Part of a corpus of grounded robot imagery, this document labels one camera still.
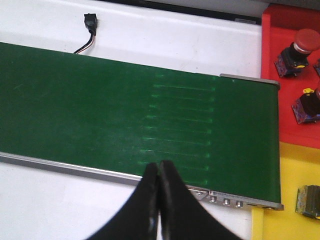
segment cable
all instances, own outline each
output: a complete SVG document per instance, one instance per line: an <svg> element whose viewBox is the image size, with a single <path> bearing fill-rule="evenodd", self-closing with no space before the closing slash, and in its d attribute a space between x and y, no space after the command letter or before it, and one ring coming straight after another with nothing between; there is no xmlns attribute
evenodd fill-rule
<svg viewBox="0 0 320 240"><path fill-rule="evenodd" d="M91 34L89 41L88 41L85 45L83 45L82 47L80 47L78 50L76 50L76 51L74 52L74 54L79 54L79 53L83 52L84 50L88 49L88 48L94 43L95 37L96 37L96 36L94 36L93 34Z"/></svg>
<svg viewBox="0 0 320 240"><path fill-rule="evenodd" d="M83 52L84 50L88 49L95 41L96 38L96 31L98 27L98 19L95 13L88 13L84 15L84 24L85 27L89 30L90 39L89 41L80 47L78 50L74 52L74 54L79 54Z"/></svg>

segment red plastic base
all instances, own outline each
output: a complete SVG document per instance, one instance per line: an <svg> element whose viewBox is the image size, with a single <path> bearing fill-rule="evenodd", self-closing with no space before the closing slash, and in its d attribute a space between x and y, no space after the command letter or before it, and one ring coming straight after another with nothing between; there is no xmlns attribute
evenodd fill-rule
<svg viewBox="0 0 320 240"><path fill-rule="evenodd" d="M261 77L280 82L279 134L280 141L320 149L320 122L297 124L291 105L303 94L303 89L316 89L320 80L313 65L320 59L320 50L308 57L309 66L297 77L280 78L275 61L281 51L295 39L300 29L320 32L320 11L272 5L262 15Z"/></svg>

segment green belt surface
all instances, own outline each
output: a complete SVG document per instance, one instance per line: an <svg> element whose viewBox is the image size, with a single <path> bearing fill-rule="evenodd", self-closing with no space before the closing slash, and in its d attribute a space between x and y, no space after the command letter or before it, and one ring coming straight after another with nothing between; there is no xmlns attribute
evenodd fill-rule
<svg viewBox="0 0 320 240"><path fill-rule="evenodd" d="M0 43L0 151L280 203L278 89Z"/></svg>

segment black connector plug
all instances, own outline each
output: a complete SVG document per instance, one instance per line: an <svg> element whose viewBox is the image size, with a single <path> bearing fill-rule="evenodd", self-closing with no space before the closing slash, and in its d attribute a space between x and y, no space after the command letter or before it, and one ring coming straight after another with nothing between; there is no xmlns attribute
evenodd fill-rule
<svg viewBox="0 0 320 240"><path fill-rule="evenodd" d="M89 30L89 33L96 35L98 27L98 19L95 13L88 13L84 15L85 27Z"/></svg>

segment white table surface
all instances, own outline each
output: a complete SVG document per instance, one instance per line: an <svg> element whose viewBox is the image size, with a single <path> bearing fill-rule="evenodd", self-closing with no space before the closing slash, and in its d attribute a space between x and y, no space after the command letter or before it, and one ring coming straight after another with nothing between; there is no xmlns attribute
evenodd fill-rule
<svg viewBox="0 0 320 240"><path fill-rule="evenodd" d="M84 14L96 13L96 42L82 54L192 73L260 76L258 25L95 0L0 0L0 12L0 42L71 53L90 37ZM0 239L85 239L133 190L0 162ZM202 205L241 238L251 238L250 211Z"/></svg>

